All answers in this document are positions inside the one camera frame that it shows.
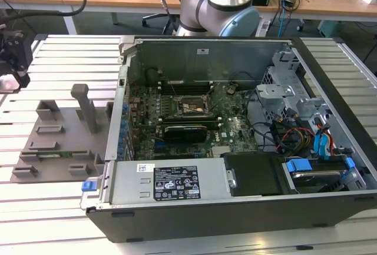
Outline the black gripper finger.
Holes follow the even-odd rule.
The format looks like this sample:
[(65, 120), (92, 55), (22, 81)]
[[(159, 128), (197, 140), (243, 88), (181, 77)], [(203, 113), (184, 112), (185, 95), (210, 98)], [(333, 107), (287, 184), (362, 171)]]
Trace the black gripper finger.
[(25, 88), (30, 82), (27, 71), (31, 63), (31, 41), (26, 34), (16, 34), (14, 43), (18, 83), (21, 88)]

